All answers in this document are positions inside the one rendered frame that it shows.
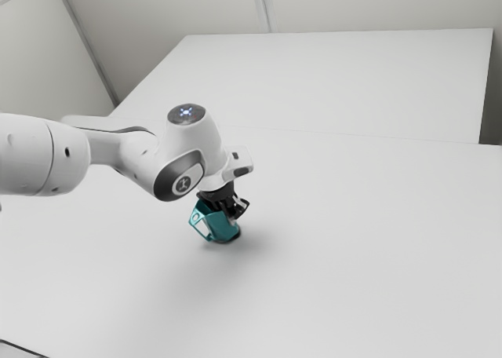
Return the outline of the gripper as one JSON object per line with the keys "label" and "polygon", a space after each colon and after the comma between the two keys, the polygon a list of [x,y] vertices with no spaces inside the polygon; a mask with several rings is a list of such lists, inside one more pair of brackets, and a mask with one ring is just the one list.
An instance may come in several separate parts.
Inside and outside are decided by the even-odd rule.
{"label": "gripper", "polygon": [[212,211],[223,211],[231,221],[239,219],[249,206],[249,202],[241,199],[235,192],[235,183],[229,181],[216,191],[199,191],[197,197]]}

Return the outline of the teal faceted mug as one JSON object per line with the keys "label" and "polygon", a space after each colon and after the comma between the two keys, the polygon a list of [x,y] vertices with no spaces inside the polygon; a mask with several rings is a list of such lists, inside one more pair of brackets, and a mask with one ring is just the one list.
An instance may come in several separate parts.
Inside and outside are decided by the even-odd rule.
{"label": "teal faceted mug", "polygon": [[189,225],[208,242],[228,243],[240,235],[235,221],[229,221],[222,210],[210,209],[201,199],[192,210]]}

